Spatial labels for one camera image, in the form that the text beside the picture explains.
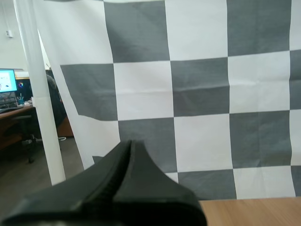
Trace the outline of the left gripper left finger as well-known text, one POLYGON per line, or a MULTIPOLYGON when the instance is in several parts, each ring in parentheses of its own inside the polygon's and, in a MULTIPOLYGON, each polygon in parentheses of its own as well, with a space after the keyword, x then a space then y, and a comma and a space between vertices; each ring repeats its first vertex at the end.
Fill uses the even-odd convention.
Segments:
POLYGON ((120 226, 113 210, 130 158, 121 142, 78 175, 23 198, 2 226, 120 226))

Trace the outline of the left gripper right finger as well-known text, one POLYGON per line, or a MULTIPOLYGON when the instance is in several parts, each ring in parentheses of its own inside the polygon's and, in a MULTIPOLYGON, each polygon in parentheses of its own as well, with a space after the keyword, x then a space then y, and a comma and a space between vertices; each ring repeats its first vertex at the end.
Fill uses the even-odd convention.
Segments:
POLYGON ((113 207, 127 226, 207 225, 196 195, 162 172, 141 141, 131 142, 129 164, 113 207))

